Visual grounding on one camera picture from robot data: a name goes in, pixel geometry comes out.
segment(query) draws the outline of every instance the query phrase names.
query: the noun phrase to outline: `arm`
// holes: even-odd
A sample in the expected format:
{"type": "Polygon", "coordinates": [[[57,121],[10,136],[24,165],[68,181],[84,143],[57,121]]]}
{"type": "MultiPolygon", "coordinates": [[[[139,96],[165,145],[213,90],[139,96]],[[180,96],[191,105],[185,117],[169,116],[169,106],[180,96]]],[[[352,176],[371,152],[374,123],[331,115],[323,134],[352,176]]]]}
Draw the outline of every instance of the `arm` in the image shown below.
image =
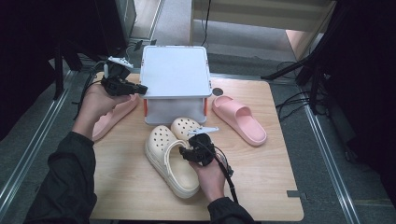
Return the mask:
{"type": "Polygon", "coordinates": [[[111,108],[129,99],[130,96],[110,97],[100,85],[87,90],[72,132],[49,156],[49,172],[25,223],[89,223],[96,203],[93,126],[111,108]]]}
{"type": "Polygon", "coordinates": [[[254,223],[245,208],[224,197],[225,177],[215,160],[207,166],[190,161],[190,166],[198,174],[201,189],[209,200],[211,223],[254,223]]]}

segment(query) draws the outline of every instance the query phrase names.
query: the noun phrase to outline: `white plastic box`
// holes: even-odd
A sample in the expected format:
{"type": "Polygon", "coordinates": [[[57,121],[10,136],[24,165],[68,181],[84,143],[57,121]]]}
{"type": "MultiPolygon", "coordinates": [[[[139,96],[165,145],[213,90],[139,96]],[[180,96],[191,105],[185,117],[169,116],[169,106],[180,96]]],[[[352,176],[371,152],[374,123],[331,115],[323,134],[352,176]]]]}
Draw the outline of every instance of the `white plastic box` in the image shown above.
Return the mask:
{"type": "Polygon", "coordinates": [[[169,125],[180,117],[206,122],[212,90],[205,48],[146,46],[140,82],[148,87],[141,96],[147,124],[169,125]]]}

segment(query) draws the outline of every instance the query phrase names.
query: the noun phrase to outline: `beige crocs shoe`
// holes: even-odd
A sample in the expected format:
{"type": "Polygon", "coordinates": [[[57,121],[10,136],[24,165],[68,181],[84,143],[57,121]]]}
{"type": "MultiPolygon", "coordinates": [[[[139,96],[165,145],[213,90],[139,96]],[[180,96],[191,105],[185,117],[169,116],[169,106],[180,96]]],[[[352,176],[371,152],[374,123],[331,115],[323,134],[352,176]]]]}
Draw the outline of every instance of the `beige crocs shoe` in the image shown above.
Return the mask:
{"type": "Polygon", "coordinates": [[[145,148],[150,163],[180,198],[190,198],[200,188],[197,174],[179,153],[179,147],[187,146],[161,125],[151,132],[145,148]]]}
{"type": "Polygon", "coordinates": [[[171,125],[172,133],[175,134],[177,139],[184,140],[188,143],[193,134],[189,131],[202,127],[197,121],[189,118],[175,119],[171,125]]]}

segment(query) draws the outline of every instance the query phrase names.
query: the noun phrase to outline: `black jacket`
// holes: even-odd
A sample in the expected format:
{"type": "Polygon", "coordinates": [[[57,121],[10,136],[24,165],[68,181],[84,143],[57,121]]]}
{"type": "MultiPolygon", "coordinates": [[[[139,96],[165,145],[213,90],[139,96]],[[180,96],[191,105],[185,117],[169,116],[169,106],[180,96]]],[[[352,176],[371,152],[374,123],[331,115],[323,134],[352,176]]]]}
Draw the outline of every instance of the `black jacket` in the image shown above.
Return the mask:
{"type": "MultiPolygon", "coordinates": [[[[49,156],[48,165],[49,172],[24,223],[89,223],[96,203],[93,141],[69,133],[49,156]]],[[[229,198],[217,199],[207,208],[213,223],[254,223],[250,214],[229,198]]]]}

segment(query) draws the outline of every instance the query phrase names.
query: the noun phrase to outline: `pink slipper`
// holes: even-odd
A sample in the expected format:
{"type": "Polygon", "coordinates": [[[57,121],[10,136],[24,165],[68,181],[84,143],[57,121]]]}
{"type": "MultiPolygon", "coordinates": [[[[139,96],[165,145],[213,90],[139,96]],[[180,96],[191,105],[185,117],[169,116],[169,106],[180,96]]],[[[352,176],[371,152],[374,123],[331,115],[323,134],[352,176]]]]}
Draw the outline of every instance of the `pink slipper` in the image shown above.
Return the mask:
{"type": "Polygon", "coordinates": [[[246,105],[229,96],[221,95],[213,100],[212,109],[249,144],[257,147],[264,143],[267,133],[253,118],[250,108],[246,105]]]}
{"type": "Polygon", "coordinates": [[[99,140],[110,131],[123,117],[129,114],[139,103],[137,94],[131,95],[131,100],[122,104],[116,105],[114,109],[102,116],[93,127],[92,141],[99,140]]]}

